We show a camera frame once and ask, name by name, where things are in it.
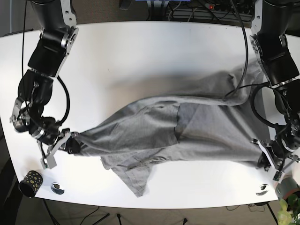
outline wire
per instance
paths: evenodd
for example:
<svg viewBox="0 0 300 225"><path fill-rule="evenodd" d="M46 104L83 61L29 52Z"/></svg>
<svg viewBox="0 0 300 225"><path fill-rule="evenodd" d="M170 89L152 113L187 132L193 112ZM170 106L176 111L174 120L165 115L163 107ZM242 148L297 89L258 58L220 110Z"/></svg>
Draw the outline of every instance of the wire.
<svg viewBox="0 0 300 225"><path fill-rule="evenodd" d="M182 2L180 2L180 3L178 4L178 6L176 6L174 9L172 9L172 13L171 13L171 12L169 13L168 21L170 21L170 16L171 16L171 14L172 14L172 17L173 17L173 14L174 14L175 10L178 9L178 7L181 5L181 3L182 3Z"/></svg>
<svg viewBox="0 0 300 225"><path fill-rule="evenodd" d="M9 3L9 32L12 33L13 32L13 0L10 0Z"/></svg>
<svg viewBox="0 0 300 225"><path fill-rule="evenodd" d="M230 11L228 11L223 17L219 18L219 20L225 18L229 13L230 13Z"/></svg>
<svg viewBox="0 0 300 225"><path fill-rule="evenodd" d="M81 225L81 224L84 222L84 220L85 220L89 215L92 215L92 214L93 214L94 212L96 212L99 208L100 208L100 206L98 206L97 209L96 209L95 211L91 212L91 213L88 214L85 218L83 218L83 220L81 221L81 223L80 223L79 225Z"/></svg>
<svg viewBox="0 0 300 225"><path fill-rule="evenodd" d="M239 87L242 85L242 82L246 76L246 73L247 73L247 68L248 68L248 58L249 58L249 52L248 52L248 42L247 42L247 36L246 36L246 31L245 31L245 27L244 27L244 24L243 24L243 21L242 19L240 18L240 14L238 12L238 10L236 9L236 6L235 4L233 3L233 0L229 0L234 11L237 13L237 16L238 16L238 19L239 19L239 22L240 22L240 26L242 27L242 31L243 31L243 36L244 36L244 40L245 40L245 50L246 50L246 60L245 60L245 67L244 67L244 71L243 71L243 74L242 74L242 77L240 79L240 82L238 83L238 85L236 86L235 90L232 92L232 95L234 95L237 90L239 89Z"/></svg>
<svg viewBox="0 0 300 225"><path fill-rule="evenodd" d="M53 224L54 224L54 225L60 225L59 222L54 218L54 216L53 216L52 213L50 212L50 210L49 210L49 208L48 208L48 205L47 205L45 199L43 199L43 202L44 202L44 205L45 205L45 207L46 207L46 209L47 209L47 211L48 211L48 214L49 214L49 216L50 216L50 218L51 218Z"/></svg>
<svg viewBox="0 0 300 225"><path fill-rule="evenodd" d="M66 112L65 112L65 115L64 117L61 119L61 121L58 121L56 123L56 125L58 126L61 126L65 121L66 119L68 118L68 115L69 115L69 112L70 112L70 95L69 95L69 92L67 90L67 87L65 86L64 82L62 81L62 79L60 78L60 76L57 77L57 80L60 82L60 84L62 85L65 93L66 93L66 99L67 99L67 107L66 107Z"/></svg>
<svg viewBox="0 0 300 225"><path fill-rule="evenodd" d="M269 208L270 213L272 214L272 216L273 216L273 218L274 218L276 224L278 225L277 218L276 218L276 216L274 215L274 212L273 212L272 208L270 207L269 203L267 203L267 207Z"/></svg>
<svg viewBox="0 0 300 225"><path fill-rule="evenodd" d="M238 205L237 207L235 207L234 209L229 209L228 206L226 206L226 209L228 211L235 211L238 207L240 207L241 205ZM254 204L247 204L248 206L248 209L250 212L264 212L265 211L265 207L263 206L263 210L260 211L260 210L251 210L251 207L254 207L255 205Z"/></svg>
<svg viewBox="0 0 300 225"><path fill-rule="evenodd" d="M188 20L187 20L187 22L189 22L190 21L190 19L192 18L192 16L194 15L194 12L197 10L198 8L196 7L196 8L194 8L194 9L192 9L192 13L191 13L191 15L189 16L189 18L188 18Z"/></svg>
<svg viewBox="0 0 300 225"><path fill-rule="evenodd" d="M254 114L254 116L259 119L260 122L264 123L265 125L267 125L268 127L271 127L271 128L275 128L276 125L269 122L268 120L266 120L265 118L263 118L258 112L257 110L255 109L255 103L254 103L254 100L255 100L255 96L257 95L258 91L260 89L262 89L263 87L262 86L257 86L254 91L252 92L252 96L251 96L251 101L250 101L250 105L251 105L251 110Z"/></svg>
<svg viewBox="0 0 300 225"><path fill-rule="evenodd" d="M170 4L168 4L168 7L170 8L170 10L172 11L172 19L174 19L174 16L173 16L173 14L174 14L174 10L173 10L173 8L171 7L171 5Z"/></svg>
<svg viewBox="0 0 300 225"><path fill-rule="evenodd" d="M243 22L250 22L251 20L253 19L253 15L252 15L252 17L251 17L251 19L250 20L242 20Z"/></svg>
<svg viewBox="0 0 300 225"><path fill-rule="evenodd" d="M281 96L281 97L283 98L283 100L286 102L288 108L291 109L291 107L290 107L288 101L286 100L285 96L284 96L283 94L281 94L280 91L278 91L278 90L276 90L276 89L274 89L274 88L272 88L272 87L270 87L270 86L266 86L266 85L264 85L264 83L247 84L247 85L244 85L244 86L239 87L238 89L242 89L242 88L246 88L246 87L251 87L251 86L261 86L261 87L263 87L263 88L268 88L268 89L271 89L271 90L273 90L273 91L276 91L278 94L280 94L280 96ZM225 97L227 97L228 95L230 95L230 94L231 94L232 92L234 92L234 91L235 91L235 89L232 90L232 91L230 91L230 92L228 92L228 93L225 95Z"/></svg>
<svg viewBox="0 0 300 225"><path fill-rule="evenodd" d="M215 17L216 20L219 22L219 24L222 24L222 22L216 17L216 15L215 15L210 9L206 8L206 6L205 6L202 2L200 2L199 0L196 0L196 1L203 7L203 9L205 9L205 10L208 11L213 17Z"/></svg>
<svg viewBox="0 0 300 225"><path fill-rule="evenodd" d="M226 209L228 210L228 211L235 211L238 207L240 207L241 205L238 205L236 208L234 208L234 209L232 209L232 210L230 210L230 209L228 209L228 206L226 206Z"/></svg>

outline black cup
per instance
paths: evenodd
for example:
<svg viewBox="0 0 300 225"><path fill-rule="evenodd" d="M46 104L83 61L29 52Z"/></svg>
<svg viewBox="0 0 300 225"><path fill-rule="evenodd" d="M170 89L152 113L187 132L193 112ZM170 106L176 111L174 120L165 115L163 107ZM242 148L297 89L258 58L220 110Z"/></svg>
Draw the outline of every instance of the black cup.
<svg viewBox="0 0 300 225"><path fill-rule="evenodd" d="M23 195L32 198L36 195L39 188L42 186L42 183L43 183L42 176L38 172L31 170L24 177L24 179L19 183L18 187Z"/></svg>

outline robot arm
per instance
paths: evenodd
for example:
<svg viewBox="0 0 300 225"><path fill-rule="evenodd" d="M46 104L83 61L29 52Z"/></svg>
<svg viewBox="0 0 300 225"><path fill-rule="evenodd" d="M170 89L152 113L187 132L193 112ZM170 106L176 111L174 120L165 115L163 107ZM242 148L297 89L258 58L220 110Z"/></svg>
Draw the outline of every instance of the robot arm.
<svg viewBox="0 0 300 225"><path fill-rule="evenodd" d="M16 131L28 131L37 139L43 155L43 166L53 168L56 166L53 154L57 148L63 148L69 153L80 150L78 143L73 139L74 134L70 133L69 129L59 131L59 127L68 116L70 100L67 88L58 76L70 53L78 28L71 0L38 0L32 1L31 5L42 29L40 40L28 63L30 69L19 83L18 98L10 122ZM67 110L61 121L42 116L44 106L52 95L54 78L58 78L67 96ZM49 146L47 155L42 149L43 143Z"/></svg>
<svg viewBox="0 0 300 225"><path fill-rule="evenodd" d="M275 128L276 137L271 143L254 140L263 151L258 163L270 174L270 178L281 182L285 171L298 156L292 153L298 149L300 140L300 80L298 69L290 55L285 31L296 0L257 0L255 17L252 21L250 41L258 62L275 88L275 105L285 116L286 125L268 123Z"/></svg>

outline gray t-shirt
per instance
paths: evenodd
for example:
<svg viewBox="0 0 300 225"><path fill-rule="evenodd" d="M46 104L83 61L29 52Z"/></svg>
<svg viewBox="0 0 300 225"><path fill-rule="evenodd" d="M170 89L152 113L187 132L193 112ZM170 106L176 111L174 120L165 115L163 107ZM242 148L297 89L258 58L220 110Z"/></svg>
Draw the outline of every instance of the gray t-shirt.
<svg viewBox="0 0 300 225"><path fill-rule="evenodd" d="M242 74L239 68L197 80L176 90L135 101L95 128L79 134L80 156L101 156L134 192L143 195L153 165L168 161L230 160L255 166L261 155L252 138L269 139L269 130L252 113L251 87L224 101ZM263 72L250 63L242 85L261 83ZM264 116L261 94L258 112Z"/></svg>

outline white table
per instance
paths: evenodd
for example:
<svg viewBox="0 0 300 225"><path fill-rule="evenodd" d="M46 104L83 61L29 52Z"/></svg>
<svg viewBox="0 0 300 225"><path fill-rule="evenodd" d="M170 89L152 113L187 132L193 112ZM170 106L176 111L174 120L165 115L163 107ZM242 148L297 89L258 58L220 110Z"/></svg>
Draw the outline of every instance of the white table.
<svg viewBox="0 0 300 225"><path fill-rule="evenodd" d="M300 67L300 39L288 37L291 54ZM38 43L38 31L25 34L24 70ZM21 79L22 35L0 38L0 116L16 175L29 170L42 174L37 197L57 201L128 208L203 208L265 202L273 190L255 193L261 184L272 185L260 171L226 161L170 162L153 168L144 196L136 198L99 157L55 155L57 167L42 170L36 140L17 133L9 123ZM255 58L249 45L249 57ZM79 26L78 38L60 76L71 96L70 115L63 127L82 132L126 104L168 87L167 74L214 74L244 64L240 27L181 22L114 22ZM145 78L165 76L161 86ZM62 118L65 93L58 81L44 115ZM266 108L277 118L274 101ZM53 182L65 193L52 192Z"/></svg>

